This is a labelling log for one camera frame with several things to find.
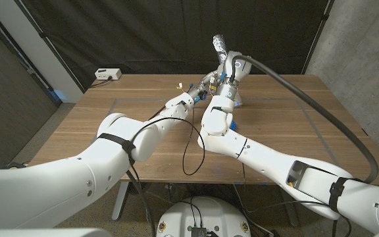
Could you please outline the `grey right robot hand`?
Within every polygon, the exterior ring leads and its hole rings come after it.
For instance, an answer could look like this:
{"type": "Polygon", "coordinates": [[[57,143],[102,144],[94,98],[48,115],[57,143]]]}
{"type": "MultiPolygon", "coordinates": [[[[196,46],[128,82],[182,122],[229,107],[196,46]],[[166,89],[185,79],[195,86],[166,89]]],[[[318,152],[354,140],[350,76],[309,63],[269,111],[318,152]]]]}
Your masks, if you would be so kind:
{"type": "Polygon", "coordinates": [[[235,99],[239,84],[249,75],[251,71],[251,63],[248,63],[242,59],[237,59],[235,63],[235,78],[233,82],[230,81],[230,77],[233,73],[232,59],[236,55],[241,55],[241,53],[237,51],[229,51],[226,60],[217,68],[218,87],[216,94],[227,97],[231,100],[235,99]]]}

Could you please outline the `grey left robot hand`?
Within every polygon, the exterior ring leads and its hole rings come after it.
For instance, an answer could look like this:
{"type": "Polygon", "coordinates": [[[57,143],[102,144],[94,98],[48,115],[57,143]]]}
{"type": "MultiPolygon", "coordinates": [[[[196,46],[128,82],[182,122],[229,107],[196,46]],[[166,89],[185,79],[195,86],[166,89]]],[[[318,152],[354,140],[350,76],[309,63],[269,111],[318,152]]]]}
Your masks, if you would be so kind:
{"type": "Polygon", "coordinates": [[[200,82],[191,88],[188,93],[194,101],[206,100],[209,95],[214,95],[218,89],[220,74],[217,71],[206,74],[200,82]]]}

